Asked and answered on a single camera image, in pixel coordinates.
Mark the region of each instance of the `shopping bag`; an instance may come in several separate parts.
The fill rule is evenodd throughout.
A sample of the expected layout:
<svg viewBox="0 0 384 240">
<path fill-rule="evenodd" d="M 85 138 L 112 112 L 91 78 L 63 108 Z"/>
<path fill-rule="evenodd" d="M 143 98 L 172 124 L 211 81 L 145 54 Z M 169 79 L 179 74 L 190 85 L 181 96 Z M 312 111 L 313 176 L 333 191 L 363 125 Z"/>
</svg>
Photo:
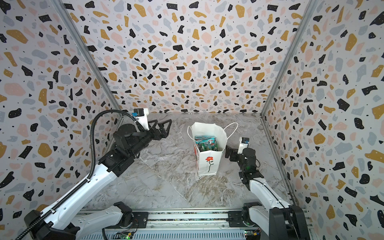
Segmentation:
<svg viewBox="0 0 384 240">
<path fill-rule="evenodd" d="M 227 137 L 225 129 L 232 124 L 236 124 L 235 130 Z M 207 124 L 202 122 L 195 122 L 192 126 L 188 126 L 188 136 L 193 141 L 194 152 L 196 156 L 197 174 L 198 176 L 216 175 L 220 159 L 225 151 L 228 138 L 236 131 L 238 123 L 233 122 L 226 126 L 224 129 L 216 124 Z M 203 151 L 201 152 L 195 142 L 195 136 L 213 136 L 216 137 L 218 144 L 218 151 Z"/>
</svg>

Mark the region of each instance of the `terrazzo wall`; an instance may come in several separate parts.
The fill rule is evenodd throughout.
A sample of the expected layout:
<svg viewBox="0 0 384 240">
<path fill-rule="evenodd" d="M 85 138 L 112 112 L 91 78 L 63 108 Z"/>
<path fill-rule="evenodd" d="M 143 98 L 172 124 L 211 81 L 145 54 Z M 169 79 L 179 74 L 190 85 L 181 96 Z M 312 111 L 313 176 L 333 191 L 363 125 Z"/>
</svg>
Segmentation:
<svg viewBox="0 0 384 240">
<path fill-rule="evenodd" d="M 320 239 L 384 239 L 383 23 L 383 1 L 319 1 L 265 116 Z"/>
<path fill-rule="evenodd" d="M 29 211 L 86 175 L 90 121 L 110 103 L 49 1 L 0 0 L 0 8 L 0 239 L 7 240 L 25 229 Z M 116 117 L 99 119 L 96 156 Z"/>
<path fill-rule="evenodd" d="M 307 0 L 65 0 L 122 109 L 258 112 Z"/>
</svg>

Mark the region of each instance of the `black cable sheath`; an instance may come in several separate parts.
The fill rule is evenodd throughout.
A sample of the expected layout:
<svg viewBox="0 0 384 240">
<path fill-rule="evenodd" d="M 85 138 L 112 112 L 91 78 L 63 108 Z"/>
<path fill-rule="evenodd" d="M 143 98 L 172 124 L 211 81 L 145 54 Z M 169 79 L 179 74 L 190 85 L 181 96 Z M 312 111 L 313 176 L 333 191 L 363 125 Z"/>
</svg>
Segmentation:
<svg viewBox="0 0 384 240">
<path fill-rule="evenodd" d="M 23 237 L 25 237 L 28 234 L 28 232 L 31 231 L 32 228 L 34 228 L 37 224 L 40 224 L 44 220 L 44 218 L 46 218 L 48 215 L 50 215 L 52 213 L 52 210 L 55 211 L 56 209 L 58 209 L 71 195 L 73 195 L 77 190 L 79 190 L 84 184 L 89 182 L 89 180 L 91 179 L 91 177 L 95 171 L 95 167 L 96 167 L 96 151 L 95 151 L 95 142 L 94 142 L 94 130 L 95 130 L 97 120 L 102 115 L 104 115 L 106 113 L 120 113 L 120 114 L 123 114 L 125 116 L 128 116 L 129 118 L 131 118 L 136 123 L 140 132 L 145 131 L 143 126 L 137 121 L 137 119 L 135 117 L 133 117 L 132 115 L 130 115 L 129 113 L 126 113 L 126 112 L 121 111 L 121 110 L 116 110 L 116 109 L 109 109 L 109 110 L 99 112 L 92 121 L 91 130 L 90 130 L 90 134 L 89 134 L 90 142 L 91 142 L 92 163 L 91 163 L 91 170 L 89 171 L 87 178 L 84 179 L 83 181 L 81 181 L 79 183 L 79 185 L 77 185 L 73 189 L 71 189 L 71 191 L 68 194 L 66 194 L 58 203 L 56 203 L 50 210 L 48 210 L 45 214 L 43 214 L 38 219 L 36 219 L 34 222 L 32 222 L 29 227 L 27 227 L 20 235 L 18 235 L 15 238 L 15 240 L 21 240 Z"/>
</svg>

